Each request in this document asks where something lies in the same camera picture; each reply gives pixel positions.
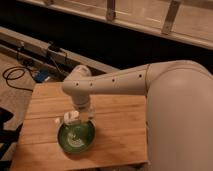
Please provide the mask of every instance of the cable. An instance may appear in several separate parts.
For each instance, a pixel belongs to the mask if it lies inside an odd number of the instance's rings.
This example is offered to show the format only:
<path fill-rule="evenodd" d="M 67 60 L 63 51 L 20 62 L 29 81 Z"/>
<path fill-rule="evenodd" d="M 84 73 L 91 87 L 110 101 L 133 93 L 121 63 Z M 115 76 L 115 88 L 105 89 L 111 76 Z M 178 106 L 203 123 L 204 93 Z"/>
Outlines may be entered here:
<path fill-rule="evenodd" d="M 17 72 L 17 71 L 22 71 L 22 73 L 19 75 L 19 76 L 16 76 L 16 77 L 10 77 L 11 74 L 13 74 L 14 72 Z M 11 88 L 15 88 L 15 89 L 18 89 L 18 90 L 26 90 L 26 91 L 33 91 L 32 89 L 28 89 L 28 88 L 23 88 L 23 87 L 16 87 L 16 86 L 13 86 L 9 83 L 9 81 L 13 81 L 13 80 L 17 80 L 21 77 L 24 76 L 24 74 L 26 73 L 26 71 L 29 72 L 30 76 L 32 77 L 33 79 L 33 75 L 31 73 L 31 70 L 28 68 L 28 67 L 25 67 L 25 66 L 16 66 L 16 67 L 11 67 L 11 68 L 8 68 L 6 69 L 3 73 L 2 73 L 2 77 L 6 80 L 6 83 L 9 87 Z"/>
<path fill-rule="evenodd" d="M 64 63 L 65 63 L 65 65 L 67 66 L 67 65 L 68 65 L 68 63 L 67 63 L 67 59 L 68 59 L 68 58 L 67 58 L 67 52 L 61 50 L 61 53 L 64 54 Z"/>

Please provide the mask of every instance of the bracket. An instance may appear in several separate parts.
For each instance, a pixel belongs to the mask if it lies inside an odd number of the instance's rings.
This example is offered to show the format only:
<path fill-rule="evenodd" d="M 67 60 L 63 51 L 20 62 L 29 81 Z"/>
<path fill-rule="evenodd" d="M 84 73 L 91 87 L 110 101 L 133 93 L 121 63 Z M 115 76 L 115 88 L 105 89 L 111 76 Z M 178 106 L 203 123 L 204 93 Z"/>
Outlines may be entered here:
<path fill-rule="evenodd" d="M 161 33 L 169 34 L 171 32 L 180 4 L 181 0 L 171 1 Z"/>
<path fill-rule="evenodd" d="M 113 21 L 115 19 L 115 0 L 107 0 L 107 12 L 106 19 L 107 21 Z"/>

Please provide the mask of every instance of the wooden cutting board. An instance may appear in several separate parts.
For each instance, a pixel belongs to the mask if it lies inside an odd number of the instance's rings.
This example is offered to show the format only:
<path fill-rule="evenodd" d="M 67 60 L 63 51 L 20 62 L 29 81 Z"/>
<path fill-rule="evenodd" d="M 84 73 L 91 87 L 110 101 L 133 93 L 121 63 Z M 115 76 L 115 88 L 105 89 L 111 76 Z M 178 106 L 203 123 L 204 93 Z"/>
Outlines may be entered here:
<path fill-rule="evenodd" d="M 35 86 L 11 170 L 77 170 L 147 161 L 145 97 L 93 95 L 96 137 L 85 152 L 65 155 L 55 119 L 73 109 L 61 83 Z"/>

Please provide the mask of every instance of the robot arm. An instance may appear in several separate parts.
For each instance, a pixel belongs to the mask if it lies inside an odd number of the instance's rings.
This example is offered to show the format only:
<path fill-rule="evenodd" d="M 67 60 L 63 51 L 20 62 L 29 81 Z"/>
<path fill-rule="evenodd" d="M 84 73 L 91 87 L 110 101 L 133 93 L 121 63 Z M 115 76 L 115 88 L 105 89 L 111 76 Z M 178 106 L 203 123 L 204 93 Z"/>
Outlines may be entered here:
<path fill-rule="evenodd" d="M 77 110 L 90 94 L 147 96 L 148 171 L 213 170 L 213 77 L 200 64 L 173 61 L 92 77 L 77 66 L 62 88 Z"/>
<path fill-rule="evenodd" d="M 201 65 L 185 60 L 147 64 L 100 76 L 91 76 L 89 68 L 79 65 L 64 80 L 62 89 L 72 97 L 77 110 L 87 109 L 90 94 L 147 95 L 151 82 L 175 67 L 196 68 L 207 73 Z"/>

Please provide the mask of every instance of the green bowl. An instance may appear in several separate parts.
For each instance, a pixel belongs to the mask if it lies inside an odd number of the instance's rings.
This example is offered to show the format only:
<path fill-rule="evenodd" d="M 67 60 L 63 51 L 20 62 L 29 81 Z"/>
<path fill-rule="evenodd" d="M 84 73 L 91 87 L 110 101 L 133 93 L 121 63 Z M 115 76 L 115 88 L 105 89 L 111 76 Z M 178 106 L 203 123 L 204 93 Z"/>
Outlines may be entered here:
<path fill-rule="evenodd" d="M 80 153 L 88 149 L 95 137 L 91 121 L 78 124 L 62 124 L 58 131 L 58 143 L 66 153 Z"/>

